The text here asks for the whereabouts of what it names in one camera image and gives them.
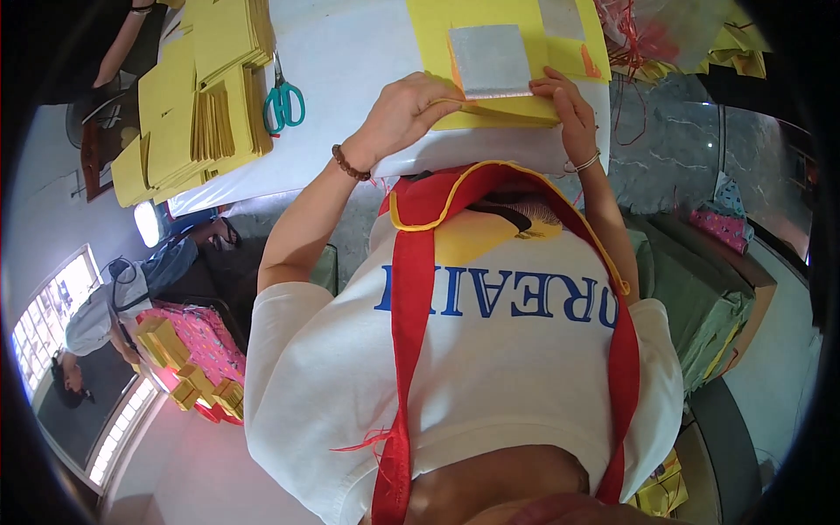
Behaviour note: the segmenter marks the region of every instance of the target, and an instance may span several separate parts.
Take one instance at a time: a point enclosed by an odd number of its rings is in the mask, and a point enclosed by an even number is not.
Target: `gray marble floor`
[[[656,87],[622,81],[616,75],[610,85],[609,178],[620,205],[633,213],[689,211],[711,197],[723,170],[739,182],[750,217],[797,248],[807,245],[811,215],[790,180],[795,160],[774,119],[718,107],[695,76],[672,74]],[[584,206],[576,176],[554,180]],[[238,202],[230,215],[243,236],[265,237],[296,195]],[[330,239],[339,252],[339,288],[367,256],[383,196],[381,184],[360,184]]]

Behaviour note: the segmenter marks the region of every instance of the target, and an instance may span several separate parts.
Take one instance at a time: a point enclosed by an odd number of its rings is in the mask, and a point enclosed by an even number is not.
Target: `white wall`
[[[12,326],[44,280],[85,243],[100,267],[120,255],[141,260],[151,253],[134,225],[133,209],[121,208],[113,190],[90,203],[83,193],[71,200],[71,174],[79,170],[83,178],[65,115],[65,105],[38,109],[18,166],[3,240],[5,314]]]
[[[105,525],[318,525],[248,454],[242,427],[167,400],[113,489]]]
[[[811,401],[822,338],[811,326],[806,286],[759,242],[750,244],[749,253],[779,285],[747,352],[723,380],[759,463],[769,459],[778,469]]]

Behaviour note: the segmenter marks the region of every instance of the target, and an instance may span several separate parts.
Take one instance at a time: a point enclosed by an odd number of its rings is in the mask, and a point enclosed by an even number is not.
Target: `silver bangle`
[[[563,164],[563,171],[565,171],[566,173],[580,173],[581,171],[585,170],[589,166],[595,164],[600,157],[601,157],[601,149],[600,148],[595,148],[595,155],[593,155],[591,159],[589,159],[588,161],[584,162],[581,165],[571,165],[571,160],[567,160],[565,162],[565,164]],[[566,167],[566,165],[571,165],[572,169],[570,170],[569,168]]]

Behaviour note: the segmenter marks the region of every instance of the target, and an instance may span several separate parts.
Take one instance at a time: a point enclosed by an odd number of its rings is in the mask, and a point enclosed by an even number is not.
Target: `white table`
[[[269,5],[283,74],[302,91],[306,119],[296,128],[285,128],[268,155],[170,199],[174,215],[305,187],[329,160],[333,144],[364,122],[385,84],[423,70],[404,0],[270,0]],[[268,72],[266,86],[273,81]],[[595,109],[596,141],[606,170],[609,88],[576,83]],[[386,157],[373,176],[408,175],[488,159],[559,173],[568,157],[560,127],[433,131]]]

